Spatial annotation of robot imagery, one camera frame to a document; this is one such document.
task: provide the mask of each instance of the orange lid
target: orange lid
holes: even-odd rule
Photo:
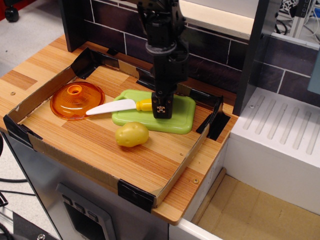
[[[88,82],[78,81],[60,88],[51,98],[52,112],[64,120],[88,118],[86,112],[105,102],[105,94]]]

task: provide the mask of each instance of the yellow potato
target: yellow potato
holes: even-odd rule
[[[149,138],[149,130],[140,122],[127,122],[115,131],[115,140],[120,146],[134,147],[144,144]]]

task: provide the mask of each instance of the black robotic arm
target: black robotic arm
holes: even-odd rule
[[[155,92],[152,111],[157,119],[170,119],[177,84],[188,79],[188,43],[181,39],[185,29],[179,0],[122,0],[137,5],[147,36],[146,50],[153,57],[151,74]]]

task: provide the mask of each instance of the wood grain surface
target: wood grain surface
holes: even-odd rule
[[[66,39],[61,36],[1,77],[0,130],[7,131],[3,122],[6,114],[67,68],[86,47],[104,54],[108,50],[87,42],[74,52],[68,52]],[[119,53],[116,57],[143,69],[148,70],[151,67],[149,63],[124,54]],[[127,89],[150,91],[137,84],[136,80],[125,73],[100,66],[85,81],[101,87],[106,94],[105,102],[110,102]],[[163,202],[152,209],[152,214],[172,225],[178,224],[183,217],[237,120],[237,116],[232,115],[236,98],[234,94],[193,79],[185,84],[191,87],[196,86],[199,90],[205,90],[217,96],[223,95],[225,101],[223,109],[231,119],[217,141],[208,138],[204,141]],[[149,140],[145,144],[132,148],[120,147],[116,144],[114,135],[119,126],[112,122],[111,113],[95,115],[79,121],[66,121],[52,113],[48,100],[20,124],[30,128],[43,138],[47,146],[54,148],[57,151],[55,153],[57,161],[59,156],[70,156],[70,159],[61,163],[111,191],[117,192],[116,180],[123,179],[144,191],[157,195],[196,143],[200,135],[195,130],[211,112],[212,109],[197,106],[190,133],[150,131]]]

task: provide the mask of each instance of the toy knife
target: toy knife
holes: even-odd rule
[[[99,106],[96,106],[88,111],[86,115],[105,114],[117,111],[137,109],[138,111],[152,111],[151,98],[144,99],[135,102],[132,99],[121,99],[117,101],[111,101]]]

